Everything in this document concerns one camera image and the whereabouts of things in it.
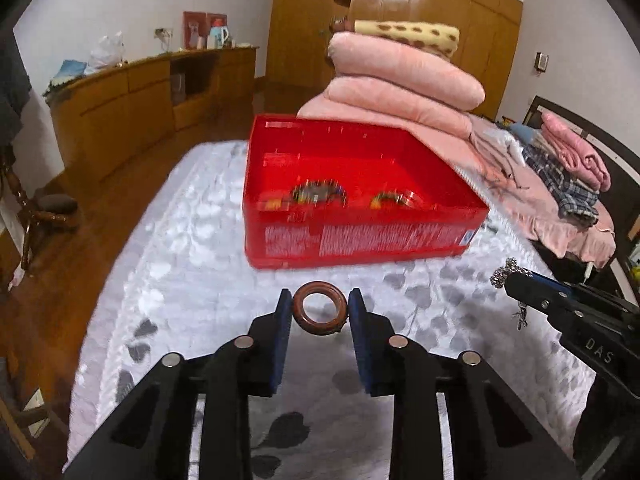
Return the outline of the coat rack with clothes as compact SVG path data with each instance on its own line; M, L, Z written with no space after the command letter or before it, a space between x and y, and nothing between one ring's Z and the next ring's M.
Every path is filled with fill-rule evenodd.
M62 169L53 143L52 119L32 88L13 34L1 38L1 220L9 230L26 272L40 226L76 226L78 203L65 194L47 194L43 185Z

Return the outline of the plaid folded clothes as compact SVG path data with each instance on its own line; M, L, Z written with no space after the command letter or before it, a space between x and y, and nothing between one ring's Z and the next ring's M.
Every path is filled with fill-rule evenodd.
M590 228L598 223L596 192L572 177L555 157L541 148L525 145L523 158L548 188L558 205L558 214L561 219L583 228Z

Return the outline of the blue cloth on cabinet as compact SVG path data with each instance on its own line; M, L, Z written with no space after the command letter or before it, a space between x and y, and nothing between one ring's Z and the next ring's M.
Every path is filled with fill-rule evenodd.
M66 84L70 84L76 79L85 76L87 69L86 62L77 60L64 60L58 72L50 79L43 96L50 96L51 93L62 89Z

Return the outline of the pink folded quilt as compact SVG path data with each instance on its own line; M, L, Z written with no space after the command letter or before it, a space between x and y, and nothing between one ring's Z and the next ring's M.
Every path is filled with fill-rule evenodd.
M363 76L336 77L326 87L323 96L335 103L407 119L460 139L466 139L472 132L472 122L468 115L381 79Z
M328 55L340 75L368 76L448 104L474 110L485 101L483 85L471 74L438 56L392 40L339 32Z

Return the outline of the yellow amber pendant beads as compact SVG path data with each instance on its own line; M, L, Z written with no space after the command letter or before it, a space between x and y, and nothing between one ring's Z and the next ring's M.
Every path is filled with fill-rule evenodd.
M259 210L263 211L277 211L288 210L291 203L284 198L270 198L269 200L262 200L257 204Z

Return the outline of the wall switch panel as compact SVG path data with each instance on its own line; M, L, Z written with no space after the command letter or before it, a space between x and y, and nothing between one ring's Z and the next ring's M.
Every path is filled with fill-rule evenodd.
M534 61L534 69L536 70L536 72L544 73L548 68L548 64L549 55L542 52L537 52Z

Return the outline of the brown wooden bangle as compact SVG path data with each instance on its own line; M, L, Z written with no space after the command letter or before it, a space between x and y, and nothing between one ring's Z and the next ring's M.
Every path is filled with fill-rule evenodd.
M346 324L347 301L333 284L313 281L296 290L292 315L297 325L314 336L338 333Z

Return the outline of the pink bed sheet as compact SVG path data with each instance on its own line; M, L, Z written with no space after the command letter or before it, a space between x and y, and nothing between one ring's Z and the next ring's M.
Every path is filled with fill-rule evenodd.
M324 96L312 98L299 109L297 115L301 118L370 122L405 129L448 164L475 174L526 238L541 243L555 256L563 258L573 255L584 263L594 264L598 269L604 268L614 256L614 224L604 206L597 204L599 221L588 229L562 219L555 199L529 166L516 166L515 177L509 179L497 167L486 162L467 140L410 120L335 103Z

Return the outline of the dark headboard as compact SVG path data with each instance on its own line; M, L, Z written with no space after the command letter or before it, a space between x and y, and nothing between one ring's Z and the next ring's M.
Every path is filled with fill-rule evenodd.
M559 104L535 96L524 124L540 126L541 114L550 112L590 143L603 159L612 178L612 188L601 194L601 202L613 220L616 252L608 262L620 291L639 301L639 281L632 274L632 253L639 248L639 157L597 125Z

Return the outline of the upper pink folded quilt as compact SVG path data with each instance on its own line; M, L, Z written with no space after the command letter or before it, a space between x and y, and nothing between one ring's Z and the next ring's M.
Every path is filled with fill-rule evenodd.
M483 85L471 74L438 56L392 40L339 32L328 55L340 75L368 76L448 104L474 110L485 101Z

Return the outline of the wooden wardrobe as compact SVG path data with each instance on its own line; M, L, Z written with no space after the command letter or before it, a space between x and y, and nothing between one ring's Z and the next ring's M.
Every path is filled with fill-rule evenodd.
M475 114L495 119L522 13L521 0L272 0L266 78L273 84L322 90L334 75L326 59L330 26L341 18L446 24L460 32L452 62L486 91Z

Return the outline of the wooden sideboard cabinet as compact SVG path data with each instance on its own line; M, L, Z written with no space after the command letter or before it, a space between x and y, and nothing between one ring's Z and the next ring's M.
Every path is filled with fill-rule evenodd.
M78 78L48 104L65 171L99 183L148 148L254 93L257 48L157 55Z

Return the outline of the red picture frames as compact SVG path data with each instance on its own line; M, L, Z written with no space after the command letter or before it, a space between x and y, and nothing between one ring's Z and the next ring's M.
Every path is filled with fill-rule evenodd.
M228 18L226 14L205 13L195 11L184 11L183 18L183 47L186 50L202 50L208 49L207 37L209 33L210 21L213 18L225 18L228 26Z

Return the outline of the wall power socket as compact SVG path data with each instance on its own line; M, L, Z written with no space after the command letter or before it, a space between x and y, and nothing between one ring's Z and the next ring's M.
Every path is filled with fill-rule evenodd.
M174 36L174 30L172 28L159 27L154 29L154 36L160 40L168 40Z

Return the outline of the silver chain pendant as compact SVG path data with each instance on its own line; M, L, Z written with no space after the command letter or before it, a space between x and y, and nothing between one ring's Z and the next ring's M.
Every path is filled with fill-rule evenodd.
M520 266L514 258L509 257L502 266L492 272L489 281L495 289L506 289L506 285L513 281L514 276L532 276L532 272ZM518 299L518 312L513 315L518 320L518 330L528 326L527 312L526 304Z

